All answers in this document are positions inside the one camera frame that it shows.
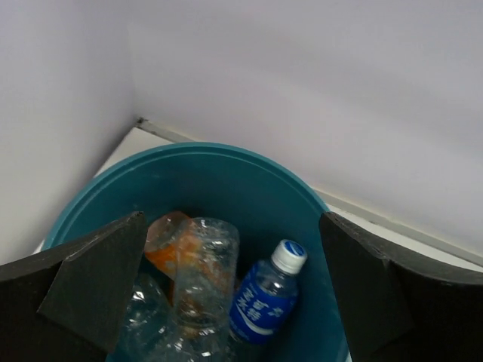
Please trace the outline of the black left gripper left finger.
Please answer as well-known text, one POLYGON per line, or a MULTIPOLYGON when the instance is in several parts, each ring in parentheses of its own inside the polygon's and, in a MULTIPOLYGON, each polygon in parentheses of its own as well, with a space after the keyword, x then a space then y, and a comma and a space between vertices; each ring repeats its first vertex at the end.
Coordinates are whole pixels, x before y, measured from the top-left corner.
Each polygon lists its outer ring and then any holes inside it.
POLYGON ((132 213, 1 266, 3 361, 104 361, 122 328, 146 241, 132 213))

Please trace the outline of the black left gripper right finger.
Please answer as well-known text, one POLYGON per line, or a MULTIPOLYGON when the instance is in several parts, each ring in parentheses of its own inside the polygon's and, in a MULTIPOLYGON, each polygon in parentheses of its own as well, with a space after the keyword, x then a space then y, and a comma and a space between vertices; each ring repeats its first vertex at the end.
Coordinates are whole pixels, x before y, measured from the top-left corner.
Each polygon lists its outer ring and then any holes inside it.
POLYGON ((353 361, 480 361, 482 273, 327 212, 321 242, 353 361))

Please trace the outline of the large clear ribbed bottle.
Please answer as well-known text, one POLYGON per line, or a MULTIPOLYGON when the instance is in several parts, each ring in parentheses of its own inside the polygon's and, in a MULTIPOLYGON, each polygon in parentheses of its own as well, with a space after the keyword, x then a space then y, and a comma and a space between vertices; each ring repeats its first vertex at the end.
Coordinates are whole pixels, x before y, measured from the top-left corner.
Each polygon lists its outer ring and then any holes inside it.
POLYGON ((136 277, 113 361, 228 361, 227 323, 183 300, 170 305, 157 281, 136 277))

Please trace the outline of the blue label clear bottle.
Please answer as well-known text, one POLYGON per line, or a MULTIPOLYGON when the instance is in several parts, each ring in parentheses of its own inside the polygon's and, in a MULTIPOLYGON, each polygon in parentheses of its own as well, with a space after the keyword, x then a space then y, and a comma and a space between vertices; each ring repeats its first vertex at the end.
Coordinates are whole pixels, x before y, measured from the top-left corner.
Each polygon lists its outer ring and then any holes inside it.
POLYGON ((257 261, 235 292, 229 313, 232 335, 252 345, 266 343, 297 303, 297 276, 307 252, 297 242, 280 241, 268 259, 257 261))

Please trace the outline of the orange label tea bottle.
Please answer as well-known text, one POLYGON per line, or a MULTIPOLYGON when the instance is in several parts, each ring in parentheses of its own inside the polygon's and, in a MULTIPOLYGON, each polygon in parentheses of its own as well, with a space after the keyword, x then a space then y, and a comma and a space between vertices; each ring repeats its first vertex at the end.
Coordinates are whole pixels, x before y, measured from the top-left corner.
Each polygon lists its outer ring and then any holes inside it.
POLYGON ((168 300, 174 300, 178 269, 194 265, 202 252, 208 255, 199 268, 210 282, 231 296, 238 286, 237 277, 229 281, 222 258, 240 244, 239 231, 231 223, 211 217, 189 217, 180 211, 165 214, 148 228, 144 255, 168 282, 168 300))

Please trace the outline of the clear bottle white cap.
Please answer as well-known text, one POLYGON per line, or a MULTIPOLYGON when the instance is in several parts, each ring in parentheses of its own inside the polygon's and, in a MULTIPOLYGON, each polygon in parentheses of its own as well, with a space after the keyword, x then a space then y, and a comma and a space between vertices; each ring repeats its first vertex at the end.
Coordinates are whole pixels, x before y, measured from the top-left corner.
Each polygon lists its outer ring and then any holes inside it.
MULTIPOLYGON (((238 249, 222 258, 229 281, 236 277, 238 249)), ((220 328, 227 323, 232 296, 226 295, 215 283, 210 282, 199 268, 207 257, 206 252, 195 257, 195 264, 181 266, 176 273, 174 291, 174 320, 190 328, 220 328)))

